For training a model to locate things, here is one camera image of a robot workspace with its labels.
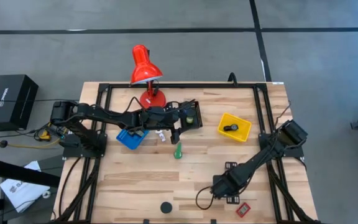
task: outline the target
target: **green bottle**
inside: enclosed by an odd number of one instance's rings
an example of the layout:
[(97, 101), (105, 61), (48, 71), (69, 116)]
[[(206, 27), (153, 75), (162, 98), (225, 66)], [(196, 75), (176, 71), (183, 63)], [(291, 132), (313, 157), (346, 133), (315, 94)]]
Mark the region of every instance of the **green bottle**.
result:
[(173, 153), (173, 156), (175, 159), (180, 159), (182, 154), (181, 154), (181, 142), (178, 143), (177, 149), (175, 150), (175, 152)]

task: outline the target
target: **blue bin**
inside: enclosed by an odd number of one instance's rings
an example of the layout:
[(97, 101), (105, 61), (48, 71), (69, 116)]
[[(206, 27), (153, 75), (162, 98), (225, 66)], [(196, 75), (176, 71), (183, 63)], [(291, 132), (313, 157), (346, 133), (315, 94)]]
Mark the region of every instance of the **blue bin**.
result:
[(148, 133), (149, 130), (145, 130), (143, 136), (139, 136), (138, 134), (130, 135), (127, 130), (122, 130), (117, 135), (116, 139), (130, 150), (134, 150), (139, 146)]

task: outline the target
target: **white object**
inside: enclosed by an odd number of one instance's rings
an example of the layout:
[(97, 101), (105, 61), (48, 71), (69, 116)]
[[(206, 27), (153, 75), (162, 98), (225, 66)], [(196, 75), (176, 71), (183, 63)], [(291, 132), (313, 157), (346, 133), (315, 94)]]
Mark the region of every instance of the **white object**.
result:
[(165, 141), (166, 141), (165, 136), (164, 136), (164, 133), (162, 132), (162, 130), (160, 130), (160, 131), (155, 131), (155, 133), (160, 136), (162, 142), (165, 142)]
[[(40, 171), (40, 166), (37, 161), (30, 162), (25, 168)], [(7, 179), (0, 184), (5, 195), (12, 202), (13, 207), (18, 213), (23, 212), (30, 205), (32, 205), (37, 198), (39, 198), (50, 187), (29, 184), (20, 180)]]
[(42, 197), (45, 198), (45, 199), (48, 199), (48, 198), (50, 197), (50, 195), (51, 195), (50, 191), (47, 190), (46, 192), (44, 192), (44, 193), (42, 194)]

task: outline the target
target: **yellow container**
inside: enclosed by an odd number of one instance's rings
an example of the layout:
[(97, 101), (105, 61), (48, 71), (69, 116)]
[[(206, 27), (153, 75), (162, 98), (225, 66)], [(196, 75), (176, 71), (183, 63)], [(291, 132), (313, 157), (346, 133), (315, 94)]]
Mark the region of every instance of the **yellow container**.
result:
[[(239, 129), (237, 131), (223, 131), (223, 127), (230, 126), (232, 124), (238, 125)], [(247, 141), (250, 130), (251, 122), (228, 113), (223, 114), (221, 122), (218, 126), (219, 133), (240, 142)]]

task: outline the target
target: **black disc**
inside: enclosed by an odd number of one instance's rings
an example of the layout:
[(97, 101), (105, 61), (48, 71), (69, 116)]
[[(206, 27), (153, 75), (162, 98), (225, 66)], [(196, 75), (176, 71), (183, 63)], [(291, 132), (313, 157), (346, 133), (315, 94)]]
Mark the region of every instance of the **black disc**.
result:
[(161, 209), (162, 213), (167, 214), (167, 213), (170, 213), (172, 211), (172, 205), (169, 202), (163, 202), (161, 204), (160, 209)]

